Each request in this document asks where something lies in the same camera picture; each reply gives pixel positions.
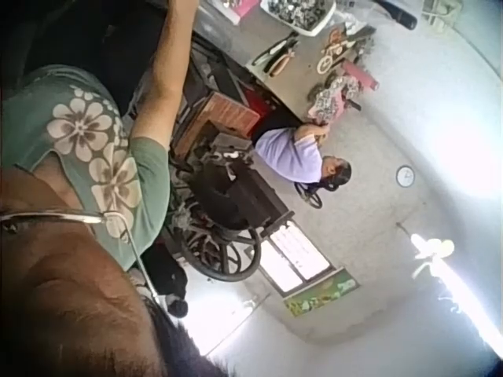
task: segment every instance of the light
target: light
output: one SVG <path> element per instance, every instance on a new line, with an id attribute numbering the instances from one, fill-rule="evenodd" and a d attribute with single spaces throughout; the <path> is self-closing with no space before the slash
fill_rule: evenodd
<path id="1" fill-rule="evenodd" d="M 207 356 L 244 323 L 253 312 L 253 302 L 234 295 L 210 295 L 190 302 L 189 315 L 182 320 L 201 355 Z"/>
<path id="2" fill-rule="evenodd" d="M 479 331 L 480 337 L 503 359 L 503 336 L 490 321 L 477 297 L 463 280 L 441 259 L 433 258 L 430 266 L 432 276 L 437 276 L 452 293 L 453 300 L 466 313 Z"/>
<path id="3" fill-rule="evenodd" d="M 453 251 L 452 241 L 442 247 L 443 243 L 437 240 L 427 242 L 417 234 L 413 234 L 410 240 L 420 252 L 416 258 L 430 258 L 430 261 L 426 263 L 430 267 L 430 274 L 438 277 L 446 285 L 453 296 L 453 301 L 470 318 L 479 331 L 480 337 L 503 359 L 503 336 L 500 331 L 491 322 L 479 300 L 464 281 L 442 260 L 442 254 Z"/>

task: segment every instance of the white flower pattern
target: white flower pattern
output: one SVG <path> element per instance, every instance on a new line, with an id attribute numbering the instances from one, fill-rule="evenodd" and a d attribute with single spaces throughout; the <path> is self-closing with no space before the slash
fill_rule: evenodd
<path id="1" fill-rule="evenodd" d="M 86 98 L 86 94 L 92 96 L 84 92 L 81 95 Z M 75 150 L 78 159 L 89 162 L 93 151 L 102 150 L 108 143 L 108 135 L 104 131 L 112 126 L 112 118 L 103 114 L 103 106 L 98 102 L 88 105 L 85 99 L 77 97 L 70 101 L 69 106 L 57 104 L 53 117 L 47 124 L 47 131 L 55 139 L 54 148 L 62 155 Z"/>
<path id="2" fill-rule="evenodd" d="M 123 121 L 118 116 L 114 118 L 113 131 L 115 134 L 113 144 L 116 147 L 127 148 L 129 146 L 129 138 L 124 129 Z"/>
<path id="3" fill-rule="evenodd" d="M 89 165 L 90 176 L 97 183 L 91 192 L 101 211 L 120 212 L 127 220 L 127 228 L 132 229 L 132 210 L 141 202 L 136 162 L 125 150 L 116 149 L 114 143 L 105 147 L 103 156 L 93 159 Z M 124 237 L 124 224 L 118 218 L 109 221 L 106 226 L 111 237 Z"/>

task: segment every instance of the window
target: window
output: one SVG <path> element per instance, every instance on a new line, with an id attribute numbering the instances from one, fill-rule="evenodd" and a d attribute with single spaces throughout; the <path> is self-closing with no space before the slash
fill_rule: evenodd
<path id="1" fill-rule="evenodd" d="M 288 221 L 262 242 L 261 270 L 283 297 L 335 271 L 293 221 Z"/>

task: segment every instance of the fluorescent light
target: fluorescent light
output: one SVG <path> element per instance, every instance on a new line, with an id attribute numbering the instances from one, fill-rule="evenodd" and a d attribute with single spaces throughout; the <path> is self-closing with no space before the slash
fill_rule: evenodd
<path id="1" fill-rule="evenodd" d="M 480 337 L 503 359 L 503 336 L 464 281 L 438 256 L 442 253 L 442 248 L 435 247 L 436 242 L 427 242 L 417 234 L 413 234 L 410 240 L 420 252 L 419 259 L 431 258 L 428 263 L 430 274 L 438 277 L 446 285 L 453 296 L 453 301 L 472 320 Z"/>

